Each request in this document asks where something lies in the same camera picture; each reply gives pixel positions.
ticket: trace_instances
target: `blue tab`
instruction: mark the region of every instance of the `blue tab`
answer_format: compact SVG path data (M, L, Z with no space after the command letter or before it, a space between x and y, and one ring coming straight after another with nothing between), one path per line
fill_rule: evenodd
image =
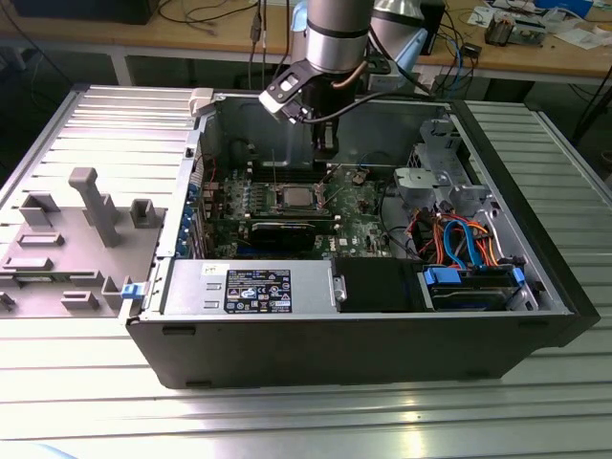
M460 284L461 276L454 268L429 268L425 271L425 281L431 284Z
M425 271L425 283L427 285L431 285L431 284L435 284L436 283L436 278L433 275L433 273L431 272L431 268L429 268L427 271Z
M125 284L121 289L123 299L143 299L146 291L146 282L137 284Z
M514 278L516 279L516 282L518 282L518 285L523 285L525 283L525 274L520 268L514 268L513 274Z

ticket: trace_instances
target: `workbench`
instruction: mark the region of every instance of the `workbench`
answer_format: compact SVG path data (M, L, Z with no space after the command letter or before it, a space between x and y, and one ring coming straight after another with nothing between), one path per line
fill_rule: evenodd
M185 0L189 8L214 5L214 0ZM548 36L542 47L510 45L505 48L485 44L484 30L465 23L467 12L481 5L478 0L449 0L450 15L466 40L482 46L482 54L474 71L476 77L545 81L555 83L598 84L612 61L612 50L598 47L585 51L554 36ZM244 8L248 0L230 0L222 7L210 9L209 15ZM121 85L133 80L126 58L132 55L247 61L251 50L249 31L253 10L238 12L216 22L213 33L169 22L155 14L145 26L125 24L21 18L12 9L12 17L25 33L43 49L109 55ZM176 0L164 8L166 15L183 19L181 2ZM267 62L280 61L285 51L285 11L268 7ZM30 47L9 21L0 14L0 47ZM254 62L261 62L261 46L256 48ZM436 40L433 53L421 56L415 72L423 80L448 71L453 55L443 40Z

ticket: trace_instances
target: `power supply label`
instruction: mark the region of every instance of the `power supply label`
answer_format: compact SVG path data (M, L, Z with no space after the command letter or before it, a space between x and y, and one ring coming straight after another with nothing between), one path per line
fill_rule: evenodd
M289 270L228 270L226 287L228 314L292 311Z

